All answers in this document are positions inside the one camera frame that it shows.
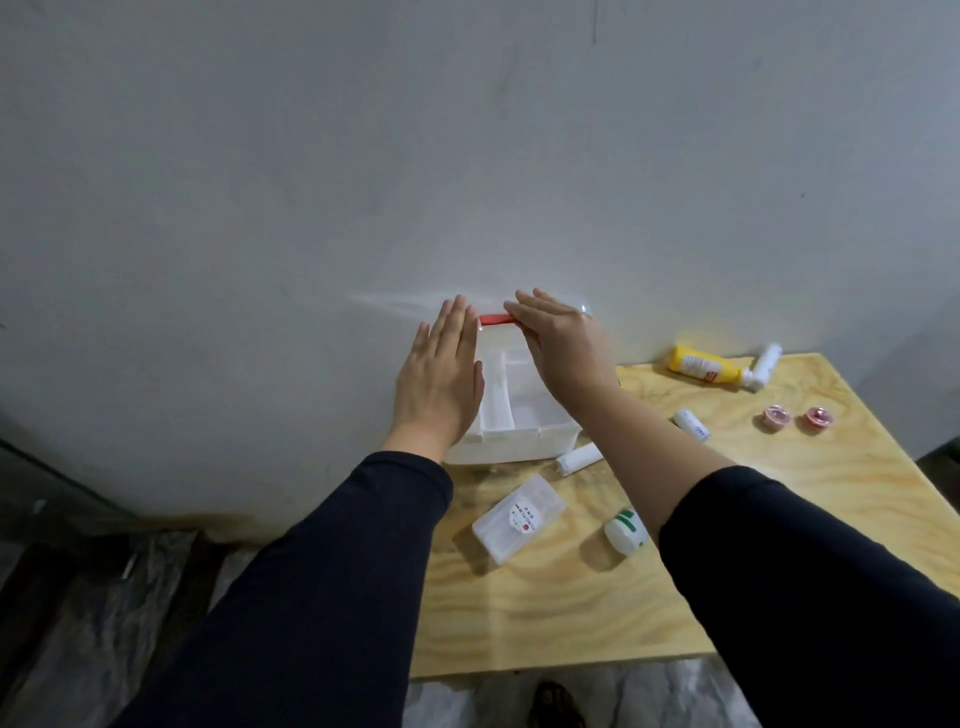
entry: wood grain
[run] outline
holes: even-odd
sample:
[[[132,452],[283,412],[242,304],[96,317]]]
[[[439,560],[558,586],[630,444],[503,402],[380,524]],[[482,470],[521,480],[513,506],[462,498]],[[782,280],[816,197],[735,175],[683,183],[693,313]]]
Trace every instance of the wood grain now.
[[[710,447],[781,480],[960,595],[960,518],[820,354],[786,356],[759,394],[651,365],[619,373],[664,417],[692,409],[713,433]],[[824,406],[836,423],[815,435],[795,425],[771,434],[755,420],[769,404],[795,414]],[[656,548],[624,559],[607,543],[603,524],[627,498],[605,462],[568,478],[552,461],[448,470],[453,503],[434,532],[414,678],[713,651]],[[534,473],[567,508],[495,569],[470,525]]]

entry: person's left hand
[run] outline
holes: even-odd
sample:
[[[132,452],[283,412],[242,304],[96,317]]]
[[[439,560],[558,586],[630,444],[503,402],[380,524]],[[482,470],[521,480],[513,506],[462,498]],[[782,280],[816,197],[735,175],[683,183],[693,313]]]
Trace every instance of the person's left hand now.
[[[444,459],[472,424],[483,399],[483,367],[474,361],[477,312],[467,299],[444,301],[431,328],[420,323],[396,378],[394,423],[381,450]]]

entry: white and green container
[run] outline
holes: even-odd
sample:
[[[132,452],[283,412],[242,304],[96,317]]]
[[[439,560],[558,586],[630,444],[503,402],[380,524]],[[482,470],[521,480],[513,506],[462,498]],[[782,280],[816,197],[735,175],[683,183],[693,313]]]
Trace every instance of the white and green container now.
[[[633,508],[624,508],[603,528],[613,547],[630,556],[650,540],[650,535]]]

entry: person's right hand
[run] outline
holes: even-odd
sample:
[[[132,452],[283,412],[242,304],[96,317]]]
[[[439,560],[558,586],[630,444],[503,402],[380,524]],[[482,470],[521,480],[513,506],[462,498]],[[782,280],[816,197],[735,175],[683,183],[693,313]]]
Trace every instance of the person's right hand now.
[[[598,387],[620,386],[607,333],[591,316],[539,288],[533,296],[517,291],[503,307],[519,321],[546,388],[573,417]]]

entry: navy blue sleeve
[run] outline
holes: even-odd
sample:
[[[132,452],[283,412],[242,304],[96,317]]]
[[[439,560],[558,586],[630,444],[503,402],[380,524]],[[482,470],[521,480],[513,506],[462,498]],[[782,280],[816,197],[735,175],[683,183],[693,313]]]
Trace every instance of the navy blue sleeve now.
[[[767,728],[960,720],[960,601],[777,481],[704,478],[660,554]]]
[[[430,460],[368,457],[260,551],[114,726],[399,726],[452,493]]]

